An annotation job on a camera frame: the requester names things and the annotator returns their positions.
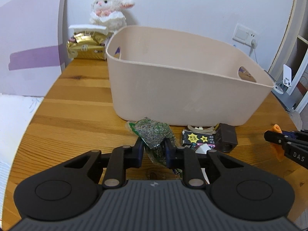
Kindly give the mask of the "beige hair clip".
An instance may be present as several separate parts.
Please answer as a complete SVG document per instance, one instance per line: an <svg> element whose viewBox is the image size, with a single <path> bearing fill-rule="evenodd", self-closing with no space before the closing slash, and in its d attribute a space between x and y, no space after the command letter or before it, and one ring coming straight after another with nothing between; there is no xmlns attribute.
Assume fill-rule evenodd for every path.
<svg viewBox="0 0 308 231"><path fill-rule="evenodd" d="M208 134L208 135L214 135L216 133L216 130L214 127L204 128L204 127L193 127L191 125L187 126L189 131L196 132L199 134Z"/></svg>

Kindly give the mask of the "white card box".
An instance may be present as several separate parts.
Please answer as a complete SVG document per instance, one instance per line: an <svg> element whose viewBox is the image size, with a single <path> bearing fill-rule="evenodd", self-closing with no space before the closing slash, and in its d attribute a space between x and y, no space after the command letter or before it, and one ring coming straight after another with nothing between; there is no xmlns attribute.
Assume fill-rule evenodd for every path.
<svg viewBox="0 0 308 231"><path fill-rule="evenodd" d="M200 163L200 167L202 170L203 177L206 181L206 184L209 184L209 179L205 172L204 163L207 161L206 154L207 154L207 151L209 150L211 150L211 148L208 144L202 144L195 151L195 153L198 155L198 158L201 158L201 161L199 163Z"/></svg>

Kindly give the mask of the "lilac bed headboard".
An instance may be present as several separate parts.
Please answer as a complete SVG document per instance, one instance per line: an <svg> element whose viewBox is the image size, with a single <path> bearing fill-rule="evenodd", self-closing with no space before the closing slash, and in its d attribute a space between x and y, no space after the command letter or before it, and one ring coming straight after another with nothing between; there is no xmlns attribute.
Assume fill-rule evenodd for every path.
<svg viewBox="0 0 308 231"><path fill-rule="evenodd" d="M1 0L1 93L45 96L65 69L65 0Z"/></svg>

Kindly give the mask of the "white tissue box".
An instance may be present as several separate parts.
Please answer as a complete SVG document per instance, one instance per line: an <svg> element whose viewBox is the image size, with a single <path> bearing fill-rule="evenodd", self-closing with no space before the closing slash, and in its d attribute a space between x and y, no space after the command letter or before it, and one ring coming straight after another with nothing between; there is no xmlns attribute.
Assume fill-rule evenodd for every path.
<svg viewBox="0 0 308 231"><path fill-rule="evenodd" d="M72 24L68 28L72 29L74 33L98 32L104 35L108 35L109 33L109 30L106 26L100 26L96 24Z"/></svg>

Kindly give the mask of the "white phone stand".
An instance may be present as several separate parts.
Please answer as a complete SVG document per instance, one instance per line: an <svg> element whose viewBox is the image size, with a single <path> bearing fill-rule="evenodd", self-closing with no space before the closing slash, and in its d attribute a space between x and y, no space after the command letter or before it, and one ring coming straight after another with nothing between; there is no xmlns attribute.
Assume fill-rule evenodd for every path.
<svg viewBox="0 0 308 231"><path fill-rule="evenodd" d="M284 94L284 87L292 87L292 70L286 64L283 65L282 80L276 82L274 85L274 91L278 94Z"/></svg>

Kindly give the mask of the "white wall switch socket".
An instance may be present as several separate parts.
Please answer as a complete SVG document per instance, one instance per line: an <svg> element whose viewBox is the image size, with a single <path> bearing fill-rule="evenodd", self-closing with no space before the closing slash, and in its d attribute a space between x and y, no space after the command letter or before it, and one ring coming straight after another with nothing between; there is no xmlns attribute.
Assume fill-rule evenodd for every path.
<svg viewBox="0 0 308 231"><path fill-rule="evenodd" d="M232 39L247 46L256 48L259 40L259 34L256 31L238 23L235 27Z"/></svg>

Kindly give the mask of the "gold snack bag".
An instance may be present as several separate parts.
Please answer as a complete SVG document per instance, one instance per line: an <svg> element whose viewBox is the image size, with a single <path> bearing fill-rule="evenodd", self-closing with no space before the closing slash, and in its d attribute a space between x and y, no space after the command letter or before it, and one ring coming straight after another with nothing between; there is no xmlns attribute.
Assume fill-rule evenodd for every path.
<svg viewBox="0 0 308 231"><path fill-rule="evenodd" d="M104 35L95 31L75 33L66 43L70 59L106 60L106 47L111 34Z"/></svg>

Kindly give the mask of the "white shelf unit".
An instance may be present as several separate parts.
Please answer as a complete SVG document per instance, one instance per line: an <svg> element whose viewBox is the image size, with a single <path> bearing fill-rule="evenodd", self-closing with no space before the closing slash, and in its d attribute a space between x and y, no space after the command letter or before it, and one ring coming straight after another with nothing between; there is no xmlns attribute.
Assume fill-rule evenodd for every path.
<svg viewBox="0 0 308 231"><path fill-rule="evenodd" d="M269 73L279 78L286 64L292 70L292 86L297 86L303 98L295 111L301 113L307 105L307 0L293 0L289 22Z"/></svg>

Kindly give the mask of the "beige plastic storage bin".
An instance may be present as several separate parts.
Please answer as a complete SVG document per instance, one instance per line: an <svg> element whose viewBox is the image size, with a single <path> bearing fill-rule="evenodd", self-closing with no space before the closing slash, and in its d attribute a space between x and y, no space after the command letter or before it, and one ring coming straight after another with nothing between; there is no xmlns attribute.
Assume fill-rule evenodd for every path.
<svg viewBox="0 0 308 231"><path fill-rule="evenodd" d="M127 121L240 126L274 87L239 49L186 32L127 26L106 55L113 107Z"/></svg>

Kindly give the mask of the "dark brown cube box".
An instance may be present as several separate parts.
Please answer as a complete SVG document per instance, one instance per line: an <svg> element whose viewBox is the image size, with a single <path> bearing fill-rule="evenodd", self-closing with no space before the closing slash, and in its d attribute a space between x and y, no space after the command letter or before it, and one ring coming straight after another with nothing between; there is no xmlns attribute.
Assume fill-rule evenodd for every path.
<svg viewBox="0 0 308 231"><path fill-rule="evenodd" d="M237 135L234 126L219 123L215 127L215 132L215 150L224 153L230 153L238 145Z"/></svg>

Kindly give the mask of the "green foil snack packet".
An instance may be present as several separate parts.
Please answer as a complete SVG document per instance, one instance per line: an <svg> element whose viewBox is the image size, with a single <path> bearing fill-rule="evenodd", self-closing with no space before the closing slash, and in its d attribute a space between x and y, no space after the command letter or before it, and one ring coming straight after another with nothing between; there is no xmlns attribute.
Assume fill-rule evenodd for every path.
<svg viewBox="0 0 308 231"><path fill-rule="evenodd" d="M163 140L170 139L171 144L174 147L177 146L177 140L170 126L145 117L139 121L128 121L126 127L144 141L145 151L151 162L166 167L166 151L162 145Z"/></svg>

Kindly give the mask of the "white plush lamb toy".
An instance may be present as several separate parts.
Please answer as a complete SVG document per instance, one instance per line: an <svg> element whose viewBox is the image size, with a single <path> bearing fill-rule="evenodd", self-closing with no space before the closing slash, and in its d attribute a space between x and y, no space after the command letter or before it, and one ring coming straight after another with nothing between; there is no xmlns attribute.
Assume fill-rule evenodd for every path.
<svg viewBox="0 0 308 231"><path fill-rule="evenodd" d="M104 26L115 32L127 25L123 10L132 8L133 0L93 0L91 4L90 23Z"/></svg>

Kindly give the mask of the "cartoon print small box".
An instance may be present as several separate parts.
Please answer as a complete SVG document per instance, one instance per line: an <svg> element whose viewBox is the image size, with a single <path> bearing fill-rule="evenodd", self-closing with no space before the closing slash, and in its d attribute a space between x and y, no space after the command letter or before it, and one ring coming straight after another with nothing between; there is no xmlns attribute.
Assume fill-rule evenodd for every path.
<svg viewBox="0 0 308 231"><path fill-rule="evenodd" d="M189 130L182 131L181 146L197 150L203 144L207 144L213 149L216 146L213 135L201 134Z"/></svg>

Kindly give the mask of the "orange small toy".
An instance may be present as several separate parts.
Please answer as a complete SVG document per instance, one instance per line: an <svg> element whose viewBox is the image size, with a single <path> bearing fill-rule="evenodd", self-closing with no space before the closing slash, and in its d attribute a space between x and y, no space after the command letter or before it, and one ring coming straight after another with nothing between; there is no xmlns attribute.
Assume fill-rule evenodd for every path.
<svg viewBox="0 0 308 231"><path fill-rule="evenodd" d="M274 125L272 126L272 128L270 129L270 131L277 132L277 133L280 133L280 134L282 133L282 130L281 130L281 128L279 127L278 124L274 124ZM278 144L275 144L275 143L272 143L270 146L271 146L272 149L275 151L277 160L278 160L279 162L281 162L281 161L285 158L285 156L284 156L284 150L283 150L282 146L281 146L281 145L278 145Z"/></svg>

